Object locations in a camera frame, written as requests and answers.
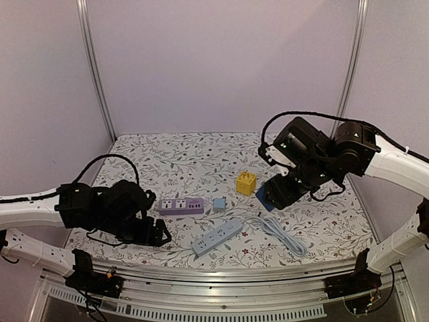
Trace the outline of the grey-blue power strip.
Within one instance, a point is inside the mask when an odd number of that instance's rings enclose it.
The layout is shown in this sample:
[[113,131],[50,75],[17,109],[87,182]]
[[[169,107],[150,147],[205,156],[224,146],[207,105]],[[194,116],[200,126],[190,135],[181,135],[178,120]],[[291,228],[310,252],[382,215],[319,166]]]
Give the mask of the grey-blue power strip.
[[236,236],[242,229],[243,224],[241,221],[238,219],[231,219],[200,239],[192,242],[191,248],[198,257],[201,257],[225,243],[228,239]]

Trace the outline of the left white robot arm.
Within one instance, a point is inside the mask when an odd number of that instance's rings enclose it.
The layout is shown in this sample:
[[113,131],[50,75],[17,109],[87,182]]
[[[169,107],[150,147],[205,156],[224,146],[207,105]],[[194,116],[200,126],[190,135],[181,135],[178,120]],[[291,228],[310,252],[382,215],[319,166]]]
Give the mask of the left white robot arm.
[[1,199],[1,256],[11,263],[31,261],[71,279],[85,291],[95,290],[100,278],[92,257],[82,250],[67,250],[46,244],[20,231],[22,227],[51,226],[83,229],[88,234],[112,235],[118,245],[161,247],[171,240],[162,219],[147,212],[156,201],[151,190],[140,187],[139,179],[120,180],[110,187],[89,186],[79,178],[34,195]]

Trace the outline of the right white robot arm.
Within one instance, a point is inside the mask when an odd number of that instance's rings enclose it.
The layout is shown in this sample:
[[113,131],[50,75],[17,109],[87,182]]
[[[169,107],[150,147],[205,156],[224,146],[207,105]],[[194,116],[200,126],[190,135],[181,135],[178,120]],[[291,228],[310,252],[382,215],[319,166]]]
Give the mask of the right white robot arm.
[[428,159],[401,146],[378,127],[340,118],[333,138],[304,119],[305,111],[267,143],[261,135],[258,154],[280,173],[265,183],[263,200],[281,210],[329,181],[342,191],[348,174],[386,180],[422,197],[409,221],[379,245],[361,252],[353,273],[347,276],[351,292],[361,292],[390,265],[428,243]]

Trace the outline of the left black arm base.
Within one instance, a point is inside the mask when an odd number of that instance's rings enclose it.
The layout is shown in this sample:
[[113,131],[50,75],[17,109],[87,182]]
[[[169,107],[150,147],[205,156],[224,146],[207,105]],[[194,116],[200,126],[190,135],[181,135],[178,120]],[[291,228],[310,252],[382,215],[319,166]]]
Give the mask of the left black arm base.
[[118,299],[124,279],[116,274],[75,271],[65,278],[65,285],[81,292]]

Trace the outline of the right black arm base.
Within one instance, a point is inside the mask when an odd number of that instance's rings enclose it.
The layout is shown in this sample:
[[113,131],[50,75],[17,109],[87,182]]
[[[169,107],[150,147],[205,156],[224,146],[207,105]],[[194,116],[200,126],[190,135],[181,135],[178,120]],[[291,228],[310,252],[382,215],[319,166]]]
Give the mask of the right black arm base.
[[359,272],[340,274],[323,280],[324,292],[329,299],[367,292],[381,286],[381,275],[364,269]]

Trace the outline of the yellow cube plug adapter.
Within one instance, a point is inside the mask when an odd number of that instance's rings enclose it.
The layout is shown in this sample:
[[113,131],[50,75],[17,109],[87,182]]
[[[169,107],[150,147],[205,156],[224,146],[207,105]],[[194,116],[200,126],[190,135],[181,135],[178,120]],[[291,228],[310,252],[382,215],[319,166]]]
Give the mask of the yellow cube plug adapter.
[[250,196],[256,187],[257,175],[243,171],[236,179],[236,191],[246,196]]

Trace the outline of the blue cube plug adapter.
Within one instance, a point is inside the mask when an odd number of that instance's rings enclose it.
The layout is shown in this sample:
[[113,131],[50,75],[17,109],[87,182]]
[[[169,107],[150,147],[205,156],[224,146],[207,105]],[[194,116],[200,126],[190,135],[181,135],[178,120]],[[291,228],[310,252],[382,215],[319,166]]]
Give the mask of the blue cube plug adapter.
[[263,207],[271,212],[274,209],[280,210],[279,200],[277,194],[273,191],[270,184],[263,183],[259,190],[256,192],[256,197]]

